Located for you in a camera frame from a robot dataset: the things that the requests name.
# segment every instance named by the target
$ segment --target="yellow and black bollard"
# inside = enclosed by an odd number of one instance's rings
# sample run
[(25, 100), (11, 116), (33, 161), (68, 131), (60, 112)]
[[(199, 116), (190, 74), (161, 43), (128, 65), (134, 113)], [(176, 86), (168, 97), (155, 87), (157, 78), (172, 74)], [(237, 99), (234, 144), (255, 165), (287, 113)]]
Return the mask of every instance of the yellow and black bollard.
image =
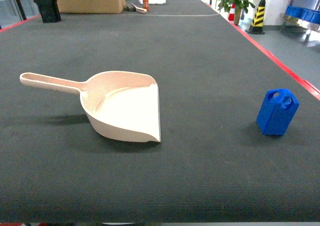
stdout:
[(258, 9), (254, 15), (251, 26), (246, 32), (249, 34), (264, 34), (262, 31), (264, 26), (266, 0), (261, 0)]

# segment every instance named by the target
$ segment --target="glass door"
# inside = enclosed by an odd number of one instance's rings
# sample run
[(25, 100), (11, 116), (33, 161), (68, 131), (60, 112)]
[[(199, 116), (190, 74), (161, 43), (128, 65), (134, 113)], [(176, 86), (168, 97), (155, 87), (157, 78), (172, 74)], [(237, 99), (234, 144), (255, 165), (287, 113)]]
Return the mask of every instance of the glass door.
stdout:
[(22, 20), (16, 0), (0, 0), (0, 26), (2, 29)]
[(26, 18), (39, 14), (38, 7), (33, 0), (20, 0)]

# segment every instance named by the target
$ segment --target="orange bottle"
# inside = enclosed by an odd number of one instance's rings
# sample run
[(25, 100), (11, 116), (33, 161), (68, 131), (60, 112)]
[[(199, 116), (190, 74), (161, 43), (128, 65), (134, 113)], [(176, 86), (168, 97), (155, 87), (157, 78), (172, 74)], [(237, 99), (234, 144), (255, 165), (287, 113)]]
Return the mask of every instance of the orange bottle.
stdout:
[(143, 9), (146, 9), (147, 11), (150, 10), (149, 7), (149, 0), (142, 0), (143, 1)]

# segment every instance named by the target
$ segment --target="white wall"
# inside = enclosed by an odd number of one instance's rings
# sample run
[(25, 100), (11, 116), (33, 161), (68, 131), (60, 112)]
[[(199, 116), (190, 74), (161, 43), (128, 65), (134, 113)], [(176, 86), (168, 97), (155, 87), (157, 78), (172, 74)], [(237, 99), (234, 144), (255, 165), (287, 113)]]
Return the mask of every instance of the white wall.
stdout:
[[(254, 0), (256, 8), (258, 8), (260, 0)], [(264, 25), (279, 26), (283, 20), (279, 19), (279, 15), (284, 13), (289, 5), (290, 0), (265, 0)]]

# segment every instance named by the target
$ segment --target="metal shelf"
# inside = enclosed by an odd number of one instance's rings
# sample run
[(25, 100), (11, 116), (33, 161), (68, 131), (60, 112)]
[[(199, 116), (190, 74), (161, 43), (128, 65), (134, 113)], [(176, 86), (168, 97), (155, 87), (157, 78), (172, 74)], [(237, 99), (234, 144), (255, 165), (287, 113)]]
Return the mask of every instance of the metal shelf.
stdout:
[(298, 25), (300, 27), (303, 27), (303, 28), (320, 33), (320, 25), (319, 24), (307, 22), (307, 21), (304, 21), (300, 18), (291, 17), (291, 16), (288, 16), (285, 14), (280, 14), (280, 17), (283, 18), (284, 20), (286, 20), (287, 22), (290, 22), (290, 23)]

